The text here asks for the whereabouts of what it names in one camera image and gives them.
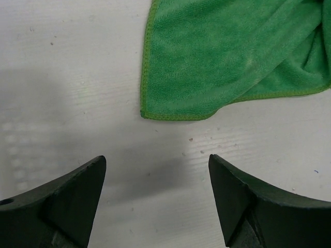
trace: cloth fold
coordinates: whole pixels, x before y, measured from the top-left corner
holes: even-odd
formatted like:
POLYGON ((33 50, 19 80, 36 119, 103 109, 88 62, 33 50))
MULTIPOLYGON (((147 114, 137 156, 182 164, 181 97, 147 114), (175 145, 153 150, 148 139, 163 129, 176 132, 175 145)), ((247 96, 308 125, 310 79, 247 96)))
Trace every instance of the cloth fold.
POLYGON ((201 120, 240 101, 330 88, 331 0, 153 0, 141 115, 201 120))

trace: green towel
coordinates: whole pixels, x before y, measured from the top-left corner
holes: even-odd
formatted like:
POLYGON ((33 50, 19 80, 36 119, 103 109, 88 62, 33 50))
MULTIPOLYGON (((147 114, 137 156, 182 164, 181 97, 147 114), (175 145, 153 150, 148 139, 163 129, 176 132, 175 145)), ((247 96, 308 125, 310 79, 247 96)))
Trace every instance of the green towel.
POLYGON ((201 120, 330 88, 331 0, 153 0, 141 115, 201 120))

